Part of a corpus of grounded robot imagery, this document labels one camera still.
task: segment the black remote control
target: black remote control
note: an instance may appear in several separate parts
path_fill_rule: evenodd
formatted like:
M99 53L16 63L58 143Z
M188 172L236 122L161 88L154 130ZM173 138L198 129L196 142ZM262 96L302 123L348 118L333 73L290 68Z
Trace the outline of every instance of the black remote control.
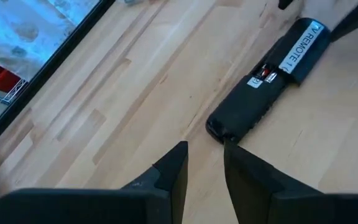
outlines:
M302 83L329 43L330 31L322 23L297 20L209 116L207 131L221 143L238 143L289 83Z

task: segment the white label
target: white label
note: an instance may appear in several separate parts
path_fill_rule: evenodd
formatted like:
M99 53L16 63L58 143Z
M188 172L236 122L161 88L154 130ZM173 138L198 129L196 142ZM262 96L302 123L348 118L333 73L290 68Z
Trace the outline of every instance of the white label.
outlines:
M313 21L302 34L301 38L299 38L296 44L292 47L280 66L278 66L279 69L291 74L323 29L323 25Z
M262 80L259 80L255 77L252 77L248 82L247 84L254 87L254 88L259 88L259 86L263 83Z

